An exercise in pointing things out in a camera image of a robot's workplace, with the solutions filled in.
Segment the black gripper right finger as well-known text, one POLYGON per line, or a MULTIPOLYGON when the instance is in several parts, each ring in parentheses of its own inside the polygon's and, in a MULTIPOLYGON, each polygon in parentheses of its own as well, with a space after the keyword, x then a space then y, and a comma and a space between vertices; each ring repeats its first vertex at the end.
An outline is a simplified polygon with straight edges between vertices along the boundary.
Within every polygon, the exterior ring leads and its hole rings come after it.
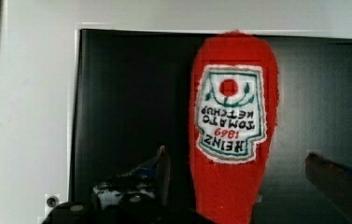
POLYGON ((352 167, 310 152, 305 176, 352 223, 352 167))

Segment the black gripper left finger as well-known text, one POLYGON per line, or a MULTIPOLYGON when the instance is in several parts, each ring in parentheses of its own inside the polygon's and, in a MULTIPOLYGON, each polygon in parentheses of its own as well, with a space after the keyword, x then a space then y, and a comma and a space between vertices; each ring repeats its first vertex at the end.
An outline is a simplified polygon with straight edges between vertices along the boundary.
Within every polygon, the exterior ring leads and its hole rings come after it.
POLYGON ((92 198, 98 207, 108 207, 118 205, 127 195, 141 194, 166 205, 169 182, 170 156, 165 146, 159 146, 154 157, 131 171, 100 181, 92 188, 92 198))

